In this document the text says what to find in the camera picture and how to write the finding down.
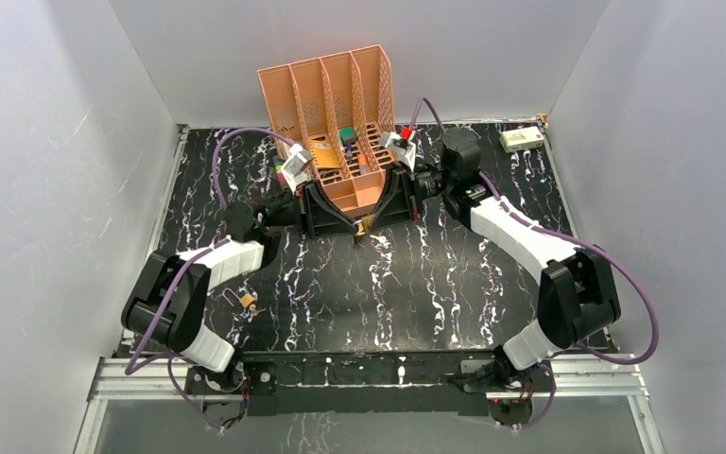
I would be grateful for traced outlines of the large brass padlock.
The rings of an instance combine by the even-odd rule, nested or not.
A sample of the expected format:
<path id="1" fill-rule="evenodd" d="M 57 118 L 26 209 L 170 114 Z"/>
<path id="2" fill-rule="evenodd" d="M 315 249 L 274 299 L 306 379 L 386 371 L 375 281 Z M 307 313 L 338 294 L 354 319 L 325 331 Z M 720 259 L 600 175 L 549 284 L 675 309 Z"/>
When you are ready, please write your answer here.
<path id="1" fill-rule="evenodd" d="M 362 219 L 358 220 L 354 225 L 355 225 L 355 233 L 353 236 L 353 243 L 357 247 L 365 239 L 367 232 L 366 232 L 365 223 Z"/>

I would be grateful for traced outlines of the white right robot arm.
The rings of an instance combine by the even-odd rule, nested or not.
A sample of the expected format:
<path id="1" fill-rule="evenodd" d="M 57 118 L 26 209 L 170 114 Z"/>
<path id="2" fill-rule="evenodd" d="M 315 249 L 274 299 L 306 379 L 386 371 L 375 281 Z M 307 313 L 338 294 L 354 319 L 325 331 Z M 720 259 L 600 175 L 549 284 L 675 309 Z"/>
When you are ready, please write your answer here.
<path id="1" fill-rule="evenodd" d="M 495 347 L 491 362 L 446 379 L 461 389 L 480 382 L 520 391 L 543 361 L 619 320 L 612 265 L 599 252 L 545 232 L 516 210 L 481 170 L 482 148 L 473 131 L 444 130 L 435 164 L 419 162 L 414 135 L 414 130 L 404 128 L 387 131 L 379 139 L 396 160 L 386 167 L 370 227 L 415 220 L 425 200 L 441 197 L 448 215 L 531 274 L 539 286 L 535 319 Z"/>

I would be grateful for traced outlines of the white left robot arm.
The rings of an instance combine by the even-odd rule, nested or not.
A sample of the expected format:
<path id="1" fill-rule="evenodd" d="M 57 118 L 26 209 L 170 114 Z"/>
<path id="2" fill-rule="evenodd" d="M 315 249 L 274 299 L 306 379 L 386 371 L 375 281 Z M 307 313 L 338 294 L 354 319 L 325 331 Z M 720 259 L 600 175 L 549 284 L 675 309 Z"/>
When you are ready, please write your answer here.
<path id="1" fill-rule="evenodd" d="M 140 336 L 140 350 L 154 341 L 208 370 L 221 393 L 243 385 L 245 370 L 233 361 L 236 349 L 208 328 L 208 293 L 235 277 L 270 265 L 279 251 L 282 227 L 305 237 L 352 235 L 355 222 L 308 182 L 259 201 L 234 201 L 224 211 L 226 225 L 213 244 L 182 253 L 149 255 L 125 303 L 122 326 Z"/>

